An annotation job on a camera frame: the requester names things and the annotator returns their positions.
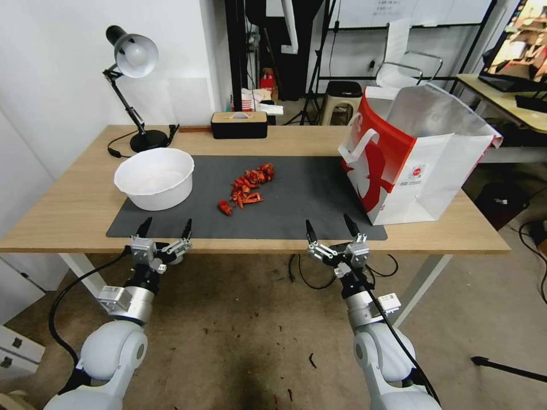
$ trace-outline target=lamp arm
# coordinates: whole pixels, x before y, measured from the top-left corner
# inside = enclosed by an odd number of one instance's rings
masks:
[[[135,108],[133,108],[127,103],[123,94],[118,89],[118,86],[116,85],[116,80],[120,78],[123,74],[121,72],[115,71],[114,68],[116,68],[116,65],[113,65],[107,68],[105,71],[103,71],[103,75],[106,77],[106,79],[108,80],[108,82],[110,83],[114,91],[116,92],[116,95],[118,95],[118,98],[124,104],[127,114],[129,115],[131,120],[135,123],[135,125],[138,128],[138,133],[144,136],[146,135],[146,131],[144,130],[144,121],[142,120],[138,112],[135,110]]]

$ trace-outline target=plastic bowl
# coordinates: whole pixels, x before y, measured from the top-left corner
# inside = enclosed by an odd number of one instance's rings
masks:
[[[161,211],[184,201],[192,192],[194,160],[175,148],[135,154],[114,174],[114,185],[139,208]]]

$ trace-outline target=lamp shade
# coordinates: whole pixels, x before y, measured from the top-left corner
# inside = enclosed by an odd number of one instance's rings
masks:
[[[140,34],[127,34],[119,26],[107,28],[107,39],[114,46],[114,59],[121,73],[141,78],[151,73],[158,62],[158,48]]]

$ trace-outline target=gray desk mat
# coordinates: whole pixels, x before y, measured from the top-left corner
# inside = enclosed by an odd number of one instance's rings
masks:
[[[144,211],[129,199],[107,236],[128,237],[152,216],[149,237],[179,237],[192,218],[194,238],[305,239],[309,219],[319,239],[349,239],[346,212],[371,240],[387,239],[383,226],[372,226],[357,199],[339,157],[252,157],[196,155],[193,189],[179,205],[163,211]],[[254,191],[262,202],[235,208],[231,216],[218,210],[229,200],[230,183],[246,169],[271,162],[275,176]]]

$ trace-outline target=paper bag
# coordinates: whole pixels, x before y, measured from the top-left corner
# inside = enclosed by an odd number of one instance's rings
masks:
[[[366,87],[342,166],[373,225],[438,220],[501,136],[431,85]]]

